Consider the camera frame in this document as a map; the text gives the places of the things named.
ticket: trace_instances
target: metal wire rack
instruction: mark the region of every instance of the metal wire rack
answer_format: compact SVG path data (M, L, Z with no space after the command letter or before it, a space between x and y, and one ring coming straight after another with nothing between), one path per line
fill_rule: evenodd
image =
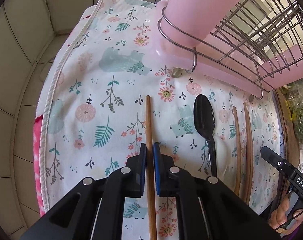
M162 10L163 18L158 21L158 30L172 44L193 53L194 63L191 70L186 70L188 73L194 71L197 67L197 55L205 57L241 75L252 84L258 86L261 89L262 98L264 91L267 92L266 88L264 88L266 87L264 86L265 84L272 89L276 89L276 87L273 87L265 80L266 77L274 78L275 73L282 74L282 70L285 68L290 69L292 65L297 66L298 62L303 60L303 10L296 0L240 0L229 11L229 14L220 21L216 26L216 30L210 33L232 47L227 53L179 29L169 21L165 15L165 11L166 7ZM214 59L197 51L196 47L188 48L175 42L163 32L161 28L162 19L181 33L216 49L222 54L222 57ZM290 48L295 44L299 45L301 57L295 58L292 52L290 52L293 60L288 62L284 51L290 51ZM233 58L232 54L235 51L240 52L251 60L255 68L251 69ZM278 58L277 62L272 61L271 58L275 58L276 56ZM231 69L223 62L226 58L241 64L253 73L254 78L248 78L242 73ZM265 62L269 62L269 69L265 69L262 66Z

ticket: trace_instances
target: spoon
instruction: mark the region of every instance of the spoon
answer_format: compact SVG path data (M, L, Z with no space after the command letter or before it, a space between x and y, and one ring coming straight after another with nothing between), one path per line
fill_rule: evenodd
M194 125L196 131L207 141L211 175L217 177L216 147L213 138L215 128L214 111L208 98L198 95L194 102Z

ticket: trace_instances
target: dish rack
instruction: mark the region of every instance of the dish rack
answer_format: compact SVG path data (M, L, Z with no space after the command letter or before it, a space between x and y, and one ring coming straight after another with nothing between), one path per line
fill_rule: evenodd
M216 50L220 58L204 54L197 47L189 48L174 41L164 32L161 26L163 20L179 32ZM282 86L279 85L279 77L283 82L286 81L287 76L290 78L293 75L293 71L289 74L291 68L300 66L299 69L303 69L303 10L296 0L240 0L210 32L212 37L230 47L228 51L179 29L166 17L166 7L162 9L157 28L171 44L193 54L193 65L186 70L187 73L197 68L199 56L204 57L213 64L219 64L224 71L240 75L258 88L260 95L252 94L259 99L263 98L264 92ZM239 61L234 55L246 58L248 63ZM237 63L241 69L231 68L226 61ZM297 79L302 77L303 73L297 73Z

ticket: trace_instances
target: wooden chopstick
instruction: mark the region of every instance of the wooden chopstick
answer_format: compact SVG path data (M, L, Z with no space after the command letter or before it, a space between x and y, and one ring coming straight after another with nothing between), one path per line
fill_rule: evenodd
M245 179L245 189L243 192L243 201L248 205L250 202L251 186L253 182L253 137L250 125L250 114L247 110L246 103L244 103L245 111L245 122L246 122L246 179Z
M235 183L235 190L234 193L238 196L239 195L239 188L241 185L241 166L242 166L242 151L241 151L241 135L239 132L239 124L238 124L238 116L237 116L237 109L233 107L233 114L235 118L235 127L236 127L236 147L237 147L237 166L236 166L236 183Z
M154 158L152 138L152 110L150 96L146 96L146 180L147 180L147 203L149 220L149 238L157 240L156 207L154 187Z

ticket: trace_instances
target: tablecloth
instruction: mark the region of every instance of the tablecloth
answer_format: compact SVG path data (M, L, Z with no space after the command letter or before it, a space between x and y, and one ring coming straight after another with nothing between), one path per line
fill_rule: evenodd
M43 210L53 207L84 177L104 178L138 154L145 142L146 95L152 98L153 140L160 142L162 153L192 176L206 178L208 145L193 120L194 100L204 94L215 113L219 177L232 190L237 150L232 109L237 108L241 131L243 184L243 102L248 105L254 145L250 207L260 214L276 196L278 182L278 172L260 158L262 146L280 153L271 94L250 103L245 91L208 76L185 73L172 78L171 68L153 53L154 14L155 5L149 2L99 0L77 36L74 33L76 38L55 60L53 77L45 82L47 99L37 109L41 121L34 129L34 151L39 150L36 184L39 181ZM175 198L157 198L156 207L159 238L177 239ZM140 199L126 199L122 238L149 239L146 191Z

